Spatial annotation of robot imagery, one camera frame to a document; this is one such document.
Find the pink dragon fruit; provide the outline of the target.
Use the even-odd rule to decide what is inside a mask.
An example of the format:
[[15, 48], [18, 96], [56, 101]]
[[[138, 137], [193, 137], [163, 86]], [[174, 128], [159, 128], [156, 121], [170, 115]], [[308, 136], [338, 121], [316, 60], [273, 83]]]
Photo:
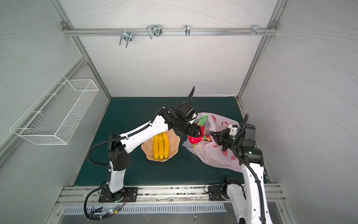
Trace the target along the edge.
[[198, 125], [200, 127], [200, 134], [198, 137], [191, 137], [188, 136], [189, 142], [192, 144], [198, 144], [201, 141], [204, 141], [205, 137], [205, 122], [207, 121], [208, 116], [205, 115], [204, 117], [202, 117], [197, 123], [196, 125]]

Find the red yellow strawberry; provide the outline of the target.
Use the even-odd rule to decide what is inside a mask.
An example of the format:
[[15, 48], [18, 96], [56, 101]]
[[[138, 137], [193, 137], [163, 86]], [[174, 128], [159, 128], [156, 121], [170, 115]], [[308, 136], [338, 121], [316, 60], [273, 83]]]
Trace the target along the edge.
[[207, 141], [207, 142], [212, 142], [211, 136], [210, 136], [210, 135], [207, 135], [207, 136], [205, 137], [205, 141]]

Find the pink plastic bag peach print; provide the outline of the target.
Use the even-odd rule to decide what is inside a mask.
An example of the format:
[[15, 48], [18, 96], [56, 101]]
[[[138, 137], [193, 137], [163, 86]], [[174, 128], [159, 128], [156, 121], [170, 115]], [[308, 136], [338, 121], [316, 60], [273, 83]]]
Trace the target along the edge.
[[[222, 131], [228, 128], [229, 125], [239, 125], [238, 121], [214, 113], [199, 113], [194, 123], [196, 124], [205, 115], [208, 116], [205, 122], [205, 137], [211, 132]], [[213, 140], [212, 142], [207, 142], [204, 139], [198, 144], [192, 144], [187, 138], [182, 145], [209, 166], [241, 172], [240, 162], [233, 152], [229, 149], [222, 151], [222, 147], [218, 146]]]

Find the yellow banana bunch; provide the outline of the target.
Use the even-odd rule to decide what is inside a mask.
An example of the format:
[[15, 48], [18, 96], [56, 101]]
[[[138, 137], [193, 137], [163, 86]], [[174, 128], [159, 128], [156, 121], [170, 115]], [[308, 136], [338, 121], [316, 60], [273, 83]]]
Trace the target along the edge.
[[155, 160], [167, 159], [170, 155], [170, 141], [166, 132], [154, 136], [153, 157]]

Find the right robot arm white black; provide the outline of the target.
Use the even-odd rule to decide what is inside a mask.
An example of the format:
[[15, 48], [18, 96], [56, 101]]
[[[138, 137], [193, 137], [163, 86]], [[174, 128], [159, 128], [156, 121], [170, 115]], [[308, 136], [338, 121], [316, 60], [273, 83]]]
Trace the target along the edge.
[[211, 138], [223, 151], [230, 150], [239, 160], [244, 184], [234, 178], [225, 178], [221, 186], [223, 199], [232, 204], [238, 224], [272, 224], [264, 187], [264, 159], [255, 147], [254, 131], [246, 132], [236, 125]]

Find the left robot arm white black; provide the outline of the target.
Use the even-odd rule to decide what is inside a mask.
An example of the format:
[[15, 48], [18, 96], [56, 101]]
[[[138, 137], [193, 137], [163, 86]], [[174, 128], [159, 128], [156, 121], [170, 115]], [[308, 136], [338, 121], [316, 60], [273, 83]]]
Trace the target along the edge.
[[[115, 136], [112, 139], [100, 142], [92, 146], [87, 159], [90, 163], [106, 167], [109, 171], [109, 178], [105, 190], [111, 197], [123, 195], [124, 177], [126, 169], [132, 164], [130, 153], [139, 145], [152, 137], [164, 133], [170, 129], [177, 129], [185, 135], [200, 137], [203, 133], [201, 127], [193, 123], [198, 112], [191, 106], [177, 106], [173, 108], [159, 109], [154, 117], [140, 127]], [[109, 162], [107, 164], [95, 161], [92, 158], [93, 151], [103, 144], [109, 144]]]

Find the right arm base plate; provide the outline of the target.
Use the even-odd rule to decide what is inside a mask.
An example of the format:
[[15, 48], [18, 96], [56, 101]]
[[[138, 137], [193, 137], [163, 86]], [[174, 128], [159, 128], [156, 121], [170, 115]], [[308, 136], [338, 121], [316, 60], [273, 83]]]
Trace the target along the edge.
[[227, 187], [221, 185], [211, 185], [208, 187], [210, 201], [229, 201]]

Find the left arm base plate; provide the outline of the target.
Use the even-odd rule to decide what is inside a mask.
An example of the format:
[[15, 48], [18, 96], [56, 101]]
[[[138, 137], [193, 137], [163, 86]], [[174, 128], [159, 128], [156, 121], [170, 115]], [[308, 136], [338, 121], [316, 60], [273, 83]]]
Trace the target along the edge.
[[138, 194], [137, 187], [124, 187], [121, 190], [113, 193], [109, 190], [108, 187], [105, 187], [101, 190], [99, 203], [122, 203], [126, 202], [136, 202]]

